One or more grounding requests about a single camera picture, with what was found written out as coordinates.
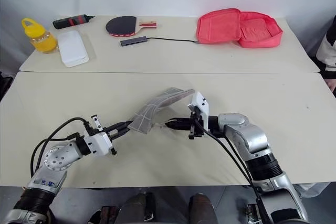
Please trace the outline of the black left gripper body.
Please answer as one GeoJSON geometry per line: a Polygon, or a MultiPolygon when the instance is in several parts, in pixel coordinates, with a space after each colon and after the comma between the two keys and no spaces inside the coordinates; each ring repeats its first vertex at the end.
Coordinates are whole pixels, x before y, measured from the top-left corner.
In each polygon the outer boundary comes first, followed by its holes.
{"type": "Polygon", "coordinates": [[[108,133],[103,131],[103,127],[100,124],[97,115],[93,115],[91,118],[96,127],[91,127],[91,125],[88,124],[83,138],[90,153],[94,156],[106,156],[108,154],[116,155],[117,151],[113,147],[108,133]]]}

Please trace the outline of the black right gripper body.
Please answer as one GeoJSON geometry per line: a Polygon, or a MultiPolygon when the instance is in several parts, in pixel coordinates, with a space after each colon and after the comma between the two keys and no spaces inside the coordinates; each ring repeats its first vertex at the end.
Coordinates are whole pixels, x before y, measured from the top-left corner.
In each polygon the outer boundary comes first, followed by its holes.
{"type": "Polygon", "coordinates": [[[190,115],[190,132],[188,138],[194,140],[196,137],[202,137],[204,135],[202,116],[200,110],[193,110],[190,115]]]}

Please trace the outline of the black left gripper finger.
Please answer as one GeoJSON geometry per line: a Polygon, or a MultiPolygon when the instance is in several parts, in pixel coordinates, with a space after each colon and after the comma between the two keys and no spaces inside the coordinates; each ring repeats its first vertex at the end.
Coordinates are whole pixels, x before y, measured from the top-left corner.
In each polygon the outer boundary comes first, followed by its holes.
{"type": "Polygon", "coordinates": [[[127,126],[113,126],[108,128],[108,136],[111,141],[127,134],[129,132],[129,128],[127,126]]]}
{"type": "Polygon", "coordinates": [[[128,128],[129,124],[131,124],[131,121],[119,122],[109,127],[106,127],[105,132],[109,133],[109,132],[112,132],[113,130],[117,130],[118,133],[128,132],[130,130],[128,128]]]}

